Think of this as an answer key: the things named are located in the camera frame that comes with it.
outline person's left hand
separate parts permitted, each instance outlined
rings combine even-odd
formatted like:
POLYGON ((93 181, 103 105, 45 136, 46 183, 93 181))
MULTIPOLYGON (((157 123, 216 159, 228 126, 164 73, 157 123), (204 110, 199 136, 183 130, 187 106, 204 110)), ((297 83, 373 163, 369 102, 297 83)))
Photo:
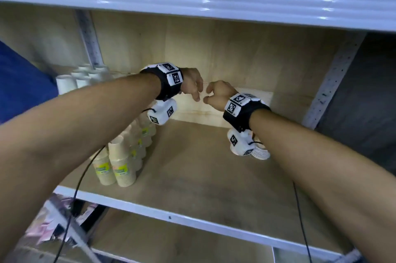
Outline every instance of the person's left hand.
POLYGON ((204 90, 204 80, 197 68, 180 68, 183 73, 181 92, 191 94, 195 101, 199 101, 199 93, 204 90))

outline blue tarp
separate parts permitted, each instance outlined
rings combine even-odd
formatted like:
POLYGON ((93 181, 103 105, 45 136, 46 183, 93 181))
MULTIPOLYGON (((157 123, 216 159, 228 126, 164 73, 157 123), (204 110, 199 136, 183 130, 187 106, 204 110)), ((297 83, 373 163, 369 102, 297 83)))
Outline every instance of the blue tarp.
POLYGON ((49 75, 0 41, 0 124, 57 95, 49 75))

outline black wristband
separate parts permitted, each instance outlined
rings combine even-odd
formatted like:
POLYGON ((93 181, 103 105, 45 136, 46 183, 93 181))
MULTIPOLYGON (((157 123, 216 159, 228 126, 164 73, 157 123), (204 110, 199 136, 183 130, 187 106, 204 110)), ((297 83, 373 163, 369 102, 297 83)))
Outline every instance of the black wristband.
POLYGON ((178 67, 171 63, 148 65, 140 73, 152 73, 160 79, 161 92, 156 100, 166 101, 180 92, 183 74, 178 67))
POLYGON ((227 102, 223 118, 241 133, 250 130, 250 116, 258 109, 271 110, 260 98, 247 93, 238 93, 227 102))

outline person's left arm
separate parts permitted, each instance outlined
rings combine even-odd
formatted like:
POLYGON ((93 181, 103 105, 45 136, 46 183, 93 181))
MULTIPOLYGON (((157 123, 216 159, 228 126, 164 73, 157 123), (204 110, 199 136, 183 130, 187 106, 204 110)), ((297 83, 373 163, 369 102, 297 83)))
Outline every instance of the person's left arm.
MULTIPOLYGON (((199 101, 198 70, 181 70, 181 91, 199 101)), ((71 91, 0 126, 0 260, 64 177, 119 135, 160 91, 156 75, 131 75, 71 91)))

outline wire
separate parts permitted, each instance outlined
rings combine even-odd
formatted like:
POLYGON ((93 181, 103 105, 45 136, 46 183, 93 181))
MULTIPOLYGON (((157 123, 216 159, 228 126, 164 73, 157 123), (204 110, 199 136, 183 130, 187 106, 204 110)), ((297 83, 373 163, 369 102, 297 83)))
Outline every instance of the wire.
POLYGON ((253 143, 262 144, 260 141, 252 141, 252 142, 248 143, 248 145, 252 145, 253 143))
POLYGON ((303 236, 304 236, 306 250, 308 251, 309 262, 312 263, 311 252, 309 251, 308 241, 306 240, 306 235, 305 235, 305 230, 304 230, 304 225, 303 225, 303 218, 301 216, 301 210, 300 210, 300 202, 298 200, 298 194, 297 194, 297 189, 296 189, 296 183, 295 182, 293 182, 293 188, 294 188, 294 194, 296 195, 298 216, 300 218, 300 225, 301 225, 301 230, 303 231, 303 236))
MULTIPOLYGON (((77 184, 77 187, 76 187, 76 192, 74 192, 74 196, 73 196, 73 199, 72 199, 72 202, 71 202, 71 208, 70 208, 70 210, 72 210, 73 204, 74 204, 74 202, 75 202, 75 200, 76 200, 76 198, 77 198, 77 192, 78 192, 78 189, 80 188, 80 184, 81 184, 81 182, 82 182, 82 179, 83 179, 84 175, 87 173, 87 170, 88 170, 89 166, 91 166, 93 160, 95 160, 96 156, 97 156, 105 147, 106 147, 106 146, 104 145, 104 146, 96 153, 96 155, 92 158, 91 162, 87 165, 87 167, 85 167, 85 170, 84 170, 84 172, 82 173, 82 175, 81 175, 81 177, 80 177, 80 180, 78 181, 78 184, 77 184)), ((72 220, 72 214, 70 213, 69 218, 68 218, 68 220, 67 220, 67 225, 66 225, 66 228, 65 228, 65 234, 64 234, 64 236, 63 236, 61 246, 60 246, 59 249, 58 249, 58 253, 56 254, 56 257, 55 257, 53 263, 56 263, 56 262, 58 261, 58 259, 59 259, 59 256, 61 255, 61 251, 62 251, 63 246, 65 245, 66 236, 67 236, 67 231, 69 230, 69 226, 70 226, 71 220, 72 220)))
POLYGON ((153 108, 148 108, 148 109, 145 109, 145 110, 143 110, 143 111, 142 111, 142 113, 143 113, 143 112, 146 112, 146 111, 148 111, 148 110, 153 110, 153 111, 154 111, 154 113, 156 113, 156 112, 157 112, 157 111, 156 111, 156 110, 154 110, 153 108))

